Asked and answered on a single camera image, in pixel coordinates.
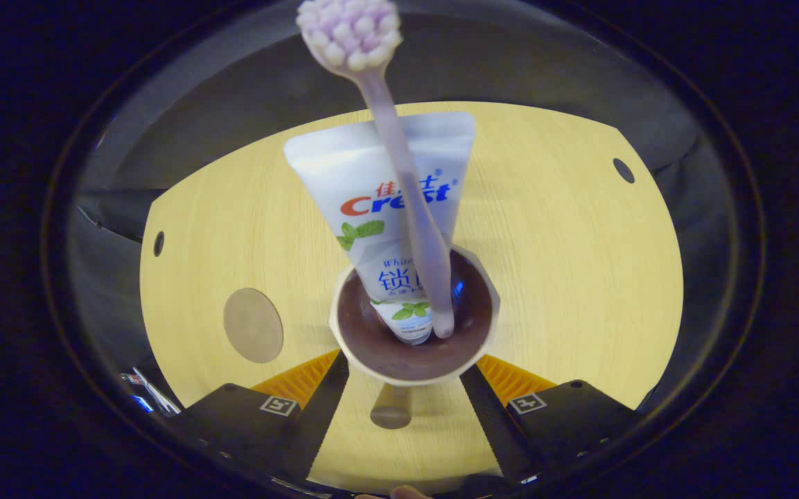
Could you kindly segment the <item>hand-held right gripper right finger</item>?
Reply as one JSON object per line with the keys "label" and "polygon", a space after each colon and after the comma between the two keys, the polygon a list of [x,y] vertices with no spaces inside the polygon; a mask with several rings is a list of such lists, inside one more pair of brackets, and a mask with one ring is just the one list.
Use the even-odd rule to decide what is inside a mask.
{"label": "hand-held right gripper right finger", "polygon": [[586,381],[553,383],[491,355],[462,374],[462,385],[508,481],[566,473],[641,420]]}

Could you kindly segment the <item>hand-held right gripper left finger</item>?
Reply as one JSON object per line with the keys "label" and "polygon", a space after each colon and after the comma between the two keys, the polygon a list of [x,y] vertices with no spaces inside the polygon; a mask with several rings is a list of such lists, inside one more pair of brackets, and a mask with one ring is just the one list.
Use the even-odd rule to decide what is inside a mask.
{"label": "hand-held right gripper left finger", "polygon": [[197,448],[251,479],[305,481],[348,379],[348,361],[334,350],[251,388],[225,383],[173,423]]}

